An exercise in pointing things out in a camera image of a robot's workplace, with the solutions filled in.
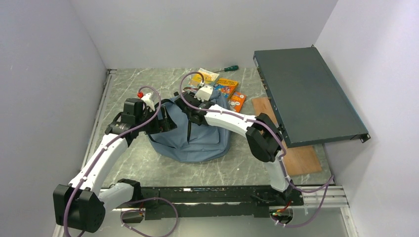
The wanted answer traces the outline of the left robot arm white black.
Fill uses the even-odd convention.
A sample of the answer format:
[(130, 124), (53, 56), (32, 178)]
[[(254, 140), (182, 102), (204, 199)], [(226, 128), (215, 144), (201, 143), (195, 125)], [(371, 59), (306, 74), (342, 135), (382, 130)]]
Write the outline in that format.
[(94, 233), (101, 227), (106, 213), (127, 204), (136, 207), (145, 201), (141, 184), (121, 179), (102, 192), (102, 185), (120, 156), (129, 148), (139, 133), (147, 135), (170, 131), (176, 125), (166, 114), (160, 98), (150, 94), (142, 98), (128, 98), (123, 111), (107, 126), (99, 147), (81, 171), (67, 184), (58, 185), (53, 192), (56, 223), (69, 237), (70, 229)]

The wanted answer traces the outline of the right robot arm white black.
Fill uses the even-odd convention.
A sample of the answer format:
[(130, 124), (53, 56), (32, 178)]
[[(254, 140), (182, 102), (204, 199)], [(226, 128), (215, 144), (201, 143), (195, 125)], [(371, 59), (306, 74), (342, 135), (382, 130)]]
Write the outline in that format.
[(191, 123), (224, 128), (246, 138), (251, 154), (264, 164), (273, 189), (272, 199), (262, 198), (261, 201), (278, 205), (291, 201), (292, 180), (284, 164), (287, 152), (280, 131), (268, 115), (243, 115), (187, 93), (179, 95), (175, 103)]

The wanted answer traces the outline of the blue grey backpack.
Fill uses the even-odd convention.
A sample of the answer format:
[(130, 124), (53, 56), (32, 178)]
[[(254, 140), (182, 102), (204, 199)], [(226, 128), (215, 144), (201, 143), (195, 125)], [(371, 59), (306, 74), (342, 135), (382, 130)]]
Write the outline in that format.
[(149, 135), (154, 150), (182, 163), (204, 162), (224, 156), (230, 149), (231, 131), (195, 123), (189, 126), (187, 115), (174, 103), (175, 99), (163, 99), (162, 106), (177, 128)]

